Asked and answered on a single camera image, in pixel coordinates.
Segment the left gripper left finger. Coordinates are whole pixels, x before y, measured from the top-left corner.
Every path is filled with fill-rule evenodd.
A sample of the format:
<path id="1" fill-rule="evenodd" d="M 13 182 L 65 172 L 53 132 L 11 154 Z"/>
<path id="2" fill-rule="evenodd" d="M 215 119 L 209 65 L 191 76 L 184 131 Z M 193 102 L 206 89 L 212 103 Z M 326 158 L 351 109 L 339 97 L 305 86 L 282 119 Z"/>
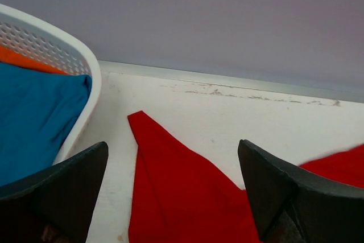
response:
<path id="1" fill-rule="evenodd" d="M 1 242 L 85 242 L 109 152 L 98 142 L 1 187 Z"/>

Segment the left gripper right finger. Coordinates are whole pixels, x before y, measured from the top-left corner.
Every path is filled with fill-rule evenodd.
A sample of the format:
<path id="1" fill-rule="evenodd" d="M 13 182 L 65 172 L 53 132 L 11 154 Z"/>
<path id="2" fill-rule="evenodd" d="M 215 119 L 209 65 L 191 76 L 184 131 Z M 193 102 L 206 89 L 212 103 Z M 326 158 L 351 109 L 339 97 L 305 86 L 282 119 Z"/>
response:
<path id="1" fill-rule="evenodd" d="M 262 242 L 363 242 L 363 189 L 286 162 L 248 140 L 241 172 Z"/>

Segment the red t shirt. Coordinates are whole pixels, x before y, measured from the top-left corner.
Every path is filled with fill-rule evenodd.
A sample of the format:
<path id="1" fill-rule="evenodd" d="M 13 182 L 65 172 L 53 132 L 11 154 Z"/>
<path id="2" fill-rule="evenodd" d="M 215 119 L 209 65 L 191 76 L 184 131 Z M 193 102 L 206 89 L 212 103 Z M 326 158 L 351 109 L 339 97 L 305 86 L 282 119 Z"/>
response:
<path id="1" fill-rule="evenodd" d="M 245 187 L 145 112 L 128 121 L 138 145 L 130 242 L 262 242 Z M 298 167 L 363 189 L 363 146 Z"/>

